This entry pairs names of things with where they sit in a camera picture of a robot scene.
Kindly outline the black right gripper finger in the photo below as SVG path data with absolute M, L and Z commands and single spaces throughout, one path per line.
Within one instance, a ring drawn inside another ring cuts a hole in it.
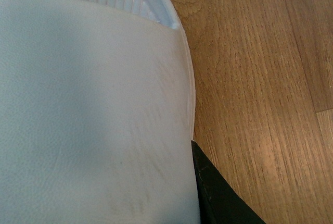
M 264 223 L 232 189 L 199 145 L 191 142 L 201 223 Z

